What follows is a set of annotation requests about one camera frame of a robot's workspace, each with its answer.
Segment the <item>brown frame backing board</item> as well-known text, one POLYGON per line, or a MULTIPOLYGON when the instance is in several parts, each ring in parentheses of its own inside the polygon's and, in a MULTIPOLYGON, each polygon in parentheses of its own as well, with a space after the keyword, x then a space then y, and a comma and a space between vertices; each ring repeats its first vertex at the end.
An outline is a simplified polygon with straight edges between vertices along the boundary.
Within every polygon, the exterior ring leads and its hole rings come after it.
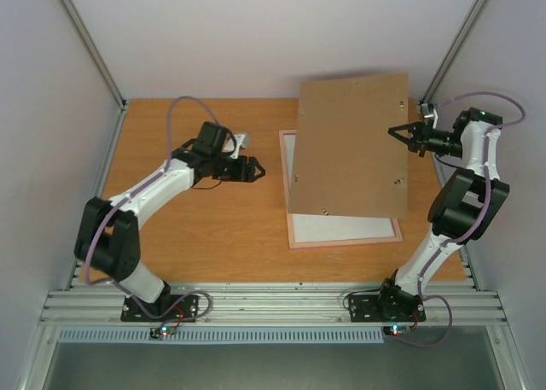
POLYGON ((288 211, 405 217, 408 153, 388 131, 408 122, 408 100, 405 73, 304 82, 288 211))

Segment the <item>pink picture frame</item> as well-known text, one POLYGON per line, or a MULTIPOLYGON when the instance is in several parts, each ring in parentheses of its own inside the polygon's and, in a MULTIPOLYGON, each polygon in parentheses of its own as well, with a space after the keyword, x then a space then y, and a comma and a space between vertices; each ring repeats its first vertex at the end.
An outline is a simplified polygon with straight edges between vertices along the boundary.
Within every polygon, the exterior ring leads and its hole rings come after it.
POLYGON ((365 218, 286 213, 288 244, 292 249, 345 247, 401 242, 398 221, 389 218, 365 218))

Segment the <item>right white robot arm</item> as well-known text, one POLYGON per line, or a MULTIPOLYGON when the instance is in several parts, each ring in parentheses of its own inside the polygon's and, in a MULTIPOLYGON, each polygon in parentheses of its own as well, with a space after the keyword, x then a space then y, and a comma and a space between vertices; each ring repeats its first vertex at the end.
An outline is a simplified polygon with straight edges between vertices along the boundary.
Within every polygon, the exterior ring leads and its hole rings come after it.
POLYGON ((425 239, 412 257, 381 284, 376 307, 386 321, 414 320, 424 290, 441 265, 469 241, 487 230, 509 195, 497 170, 497 141, 502 117, 469 108, 460 113, 450 131, 430 119, 394 126, 388 133, 409 151, 431 152, 460 159, 430 207, 425 239))

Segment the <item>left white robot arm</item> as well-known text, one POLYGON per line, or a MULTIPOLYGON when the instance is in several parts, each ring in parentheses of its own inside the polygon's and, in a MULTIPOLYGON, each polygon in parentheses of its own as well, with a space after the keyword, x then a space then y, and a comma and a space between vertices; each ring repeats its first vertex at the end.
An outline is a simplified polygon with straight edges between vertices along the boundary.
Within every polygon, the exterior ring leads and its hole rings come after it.
POLYGON ((254 157, 241 154, 250 143, 218 123, 204 123, 197 137, 169 148, 158 169, 130 189, 108 199, 93 197, 84 206, 74 255, 86 271, 98 270, 128 294, 153 320, 174 306, 171 288, 142 261, 140 231, 167 202, 204 178, 253 183, 265 175, 254 157))

